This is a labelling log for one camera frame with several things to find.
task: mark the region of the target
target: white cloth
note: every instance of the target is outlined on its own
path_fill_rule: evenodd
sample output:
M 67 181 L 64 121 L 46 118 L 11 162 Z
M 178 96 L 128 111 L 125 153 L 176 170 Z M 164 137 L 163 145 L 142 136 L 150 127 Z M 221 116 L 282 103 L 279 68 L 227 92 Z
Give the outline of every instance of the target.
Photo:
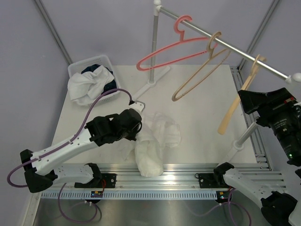
M 136 142 L 119 144 L 124 160 L 133 149 L 140 174 L 144 177 L 155 177 L 163 173 L 163 151 L 180 144 L 179 125 L 162 113 L 143 117 L 142 129 Z
M 70 99 L 79 105 L 93 103 L 103 92 L 106 84 L 114 80 L 114 76 L 104 66 L 93 72 L 75 73 L 68 81 Z

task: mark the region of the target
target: wooden hanger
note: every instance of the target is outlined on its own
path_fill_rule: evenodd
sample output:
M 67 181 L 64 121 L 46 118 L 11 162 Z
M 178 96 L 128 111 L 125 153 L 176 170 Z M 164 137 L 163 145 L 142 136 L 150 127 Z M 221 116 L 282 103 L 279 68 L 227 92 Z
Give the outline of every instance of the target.
M 248 76 L 248 78 L 246 79 L 245 83 L 243 84 L 243 86 L 241 87 L 241 90 L 247 90 L 249 88 L 249 86 L 251 85 L 252 81 L 254 80 L 256 74 L 259 71 L 259 66 L 256 64 L 256 62 L 260 60 L 260 61 L 266 61 L 266 58 L 264 58 L 263 56 L 258 55 L 256 57 L 256 59 L 254 60 L 254 63 L 252 65 L 251 68 L 251 72 Z M 223 135 L 226 132 L 226 129 L 228 127 L 228 124 L 230 122 L 230 119 L 232 117 L 232 114 L 234 113 L 235 109 L 237 108 L 237 106 L 239 105 L 239 95 L 237 94 L 235 100 L 233 101 L 232 105 L 230 106 L 229 110 L 227 111 L 227 113 L 225 114 L 217 132 L 221 135 Z
M 176 63 L 176 62 L 179 62 L 179 61 L 182 61 L 182 60 L 186 60 L 186 59 L 189 59 L 189 58 L 192 58 L 192 57 L 196 57 L 196 56 L 199 56 L 201 54 L 204 54 L 206 53 L 207 51 L 204 50 L 202 52 L 199 52 L 199 53 L 195 53 L 195 54 L 192 54 L 192 55 L 189 55 L 189 56 L 185 56 L 185 57 L 182 57 L 180 59 L 176 59 L 176 60 L 172 60 L 172 61 L 169 61 L 169 62 L 166 62 L 166 63 L 162 63 L 162 64 L 158 64 L 158 65 L 155 65 L 153 67 L 148 67 L 148 68 L 142 68 L 141 67 L 141 64 L 154 57 L 155 55 L 157 55 L 158 53 L 161 53 L 161 52 L 164 52 L 165 50 L 167 49 L 170 49 L 170 48 L 173 48 L 175 46 L 178 46 L 178 45 L 182 45 L 184 43 L 188 43 L 188 42 L 195 42 L 195 41 L 204 41 L 204 40 L 209 40 L 207 37 L 196 37 L 196 38 L 191 38 L 191 39 L 184 39 L 184 34 L 185 34 L 185 31 L 184 30 L 179 30 L 178 26 L 179 26 L 179 23 L 182 22 L 183 20 L 188 20 L 188 21 L 192 21 L 192 18 L 191 16 L 189 15 L 183 15 L 183 16 L 180 16 L 174 23 L 174 32 L 179 34 L 180 35 L 180 40 L 173 43 L 173 44 L 170 44 L 168 46 L 165 46 L 161 49 L 158 49 L 156 50 L 155 52 L 151 53 L 151 54 L 148 54 L 146 57 L 144 57 L 143 59 L 141 59 L 137 64 L 136 64 L 136 68 L 139 70 L 139 71 L 148 71 L 148 70 L 152 70 L 152 69 L 155 69 L 155 68 L 158 68 L 158 67 L 163 67 L 163 66 L 166 66 L 166 65 L 170 65 L 170 64 L 173 64 L 173 63 Z
M 226 57 L 218 64 L 214 67 L 214 69 L 212 69 L 204 78 L 202 78 L 199 82 L 197 82 L 195 85 L 193 85 L 191 88 L 189 88 L 187 91 L 185 91 L 183 94 L 181 94 L 180 96 L 177 97 L 177 94 L 187 85 L 188 82 L 190 82 L 194 76 L 197 75 L 197 73 L 199 73 L 200 70 L 202 70 L 211 60 L 215 59 L 217 56 L 219 56 L 220 54 L 222 54 L 223 52 L 227 51 L 227 49 L 223 49 L 220 52 L 213 54 L 216 45 L 212 48 L 211 47 L 211 43 L 212 41 L 216 38 L 216 37 L 220 37 L 222 35 L 221 32 L 216 32 L 215 34 L 213 34 L 207 44 L 207 52 L 209 53 L 209 58 L 203 63 L 203 65 L 185 82 L 183 83 L 177 90 L 176 92 L 174 92 L 173 96 L 172 96 L 172 101 L 177 101 L 179 99 L 181 99 L 183 96 L 185 96 L 186 94 L 188 94 L 190 91 L 192 91 L 197 85 L 199 85 L 202 81 L 204 81 L 210 74 L 212 74 L 226 59 L 227 57 L 230 55 L 231 51 L 229 50 Z

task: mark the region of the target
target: white table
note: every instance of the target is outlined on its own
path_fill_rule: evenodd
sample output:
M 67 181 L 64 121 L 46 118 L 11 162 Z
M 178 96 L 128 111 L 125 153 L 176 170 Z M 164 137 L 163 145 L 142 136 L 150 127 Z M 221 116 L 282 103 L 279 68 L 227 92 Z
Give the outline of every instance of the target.
M 208 65 L 196 76 L 197 80 L 213 67 L 214 65 Z M 217 133 L 220 122 L 237 94 L 228 65 L 221 65 L 209 78 L 179 101 L 171 100 L 174 91 L 197 68 L 199 65 L 171 66 L 168 74 L 139 98 L 146 104 L 145 114 L 162 112 L 180 125 L 181 144 L 172 149 L 165 149 L 164 164 L 218 163 L 231 148 L 232 141 L 238 139 L 246 130 L 243 112 L 239 106 L 233 114 L 225 135 Z M 135 66 L 115 66 L 115 70 L 120 75 L 121 87 L 132 95 L 148 79 L 148 73 L 137 71 Z M 120 113 L 126 108 L 128 108 L 128 96 L 121 93 L 118 99 L 112 102 L 96 105 L 88 121 L 96 116 Z M 67 93 L 53 143 L 73 135 L 82 123 L 87 110 L 87 107 L 71 102 Z M 124 160 L 118 147 L 118 144 L 103 145 L 82 153 L 68 160 L 67 163 L 93 162 L 123 165 L 135 163 L 134 153 Z M 244 150 L 237 153 L 231 162 L 256 163 L 250 139 L 245 142 Z

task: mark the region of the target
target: white plastic basket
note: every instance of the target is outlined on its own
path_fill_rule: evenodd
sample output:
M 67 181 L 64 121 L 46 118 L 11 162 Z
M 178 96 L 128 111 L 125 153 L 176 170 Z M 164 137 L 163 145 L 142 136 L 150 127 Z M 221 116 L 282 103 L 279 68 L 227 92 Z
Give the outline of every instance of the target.
M 68 66 L 68 73 L 69 77 L 71 78 L 75 73 L 81 73 L 83 70 L 85 70 L 87 67 L 92 66 L 92 65 L 103 65 L 104 67 L 107 67 L 110 71 L 113 72 L 113 76 L 116 81 L 117 88 L 120 88 L 120 83 L 118 80 L 118 75 L 116 71 L 113 69 L 112 64 L 109 60 L 109 58 L 106 55 L 100 55 L 100 56 L 95 56 L 86 60 L 81 60 L 76 63 L 73 63 Z M 120 91 L 111 93 L 109 95 L 104 96 L 101 98 L 97 104 L 103 104 L 105 102 L 112 101 L 118 97 L 118 94 Z

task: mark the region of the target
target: robotic arm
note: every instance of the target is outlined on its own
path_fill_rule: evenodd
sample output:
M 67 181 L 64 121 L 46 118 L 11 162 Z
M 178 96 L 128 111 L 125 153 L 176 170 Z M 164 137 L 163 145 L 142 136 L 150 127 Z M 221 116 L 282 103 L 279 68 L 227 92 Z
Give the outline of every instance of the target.
M 241 90 L 238 94 L 244 111 L 257 111 L 260 117 L 256 123 L 272 128 L 288 157 L 287 163 L 301 166 L 301 107 L 295 97 L 285 88 L 269 93 Z M 301 169 L 296 174 L 301 178 Z M 227 162 L 214 169 L 214 178 L 219 185 L 234 187 L 251 199 L 272 226 L 301 225 L 301 202 L 289 194 L 255 184 Z
M 20 153 L 22 163 L 38 159 L 24 166 L 25 180 L 30 192 L 41 192 L 53 184 L 77 182 L 88 187 L 100 183 L 102 175 L 96 164 L 62 164 L 68 159 L 87 150 L 111 144 L 122 138 L 135 140 L 141 130 L 142 102 L 130 103 L 129 109 L 120 114 L 95 117 L 74 136 L 38 152 L 24 150 Z

